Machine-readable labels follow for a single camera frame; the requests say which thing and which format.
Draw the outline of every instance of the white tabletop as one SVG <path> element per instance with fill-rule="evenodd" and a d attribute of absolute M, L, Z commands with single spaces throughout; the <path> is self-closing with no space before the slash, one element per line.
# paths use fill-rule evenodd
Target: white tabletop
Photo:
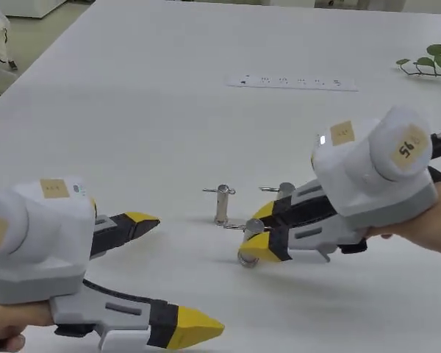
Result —
<path fill-rule="evenodd" d="M 362 254 L 236 262 L 233 219 L 313 178 L 315 133 L 394 104 L 441 131 L 441 80 L 394 69 L 441 42 L 441 15 L 98 0 L 0 98 L 0 187 L 80 174 L 102 213 L 162 223 L 94 260 L 93 281 L 197 307 L 226 325 L 188 352 L 441 352 L 441 256 L 402 240 Z M 338 76 L 358 93 L 230 88 L 229 74 Z M 441 168 L 441 161 L 435 163 Z M 98 337 L 28 331 L 26 352 L 94 352 Z"/>

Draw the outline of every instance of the wrist strap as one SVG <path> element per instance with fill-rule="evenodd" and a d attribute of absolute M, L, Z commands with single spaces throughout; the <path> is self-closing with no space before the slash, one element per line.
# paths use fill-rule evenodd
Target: wrist strap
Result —
<path fill-rule="evenodd" d="M 428 167 L 431 178 L 434 183 L 441 182 L 441 172 L 433 167 Z"/>

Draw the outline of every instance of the hand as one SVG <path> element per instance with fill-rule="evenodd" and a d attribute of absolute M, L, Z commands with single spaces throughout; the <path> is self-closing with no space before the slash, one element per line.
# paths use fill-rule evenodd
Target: hand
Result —
<path fill-rule="evenodd" d="M 0 352 L 18 352 L 24 347 L 21 334 L 27 326 L 51 326 L 48 302 L 0 305 Z"/>
<path fill-rule="evenodd" d="M 401 224 L 370 229 L 368 236 L 390 238 L 394 234 L 400 235 L 423 248 L 441 253 L 441 182 L 435 186 L 439 199 L 432 208 Z"/>

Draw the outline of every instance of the metal cylinder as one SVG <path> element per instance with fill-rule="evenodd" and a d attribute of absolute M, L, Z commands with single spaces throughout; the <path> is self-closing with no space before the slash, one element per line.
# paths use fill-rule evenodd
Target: metal cylinder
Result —
<path fill-rule="evenodd" d="M 276 199 L 282 199 L 284 197 L 291 196 L 295 190 L 294 184 L 291 184 L 290 182 L 282 182 L 279 185 L 279 191 Z"/>
<path fill-rule="evenodd" d="M 215 213 L 214 222 L 221 226 L 229 221 L 227 217 L 227 206 L 229 205 L 229 186 L 219 185 L 218 187 L 218 206 Z"/>
<path fill-rule="evenodd" d="M 259 219 L 252 218 L 245 224 L 245 230 L 243 231 L 243 242 L 250 240 L 253 236 L 265 231 L 265 224 Z M 244 254 L 241 251 L 237 253 L 239 263 L 243 267 L 253 268 L 258 263 L 258 258 Z"/>

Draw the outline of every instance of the floor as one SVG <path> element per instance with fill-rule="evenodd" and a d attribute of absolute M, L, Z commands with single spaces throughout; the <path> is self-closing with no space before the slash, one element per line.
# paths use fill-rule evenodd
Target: floor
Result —
<path fill-rule="evenodd" d="M 66 3 L 44 19 L 11 18 L 9 47 L 18 66 L 18 76 L 25 70 L 88 8 L 86 4 Z M 0 71 L 0 93 L 16 77 Z"/>

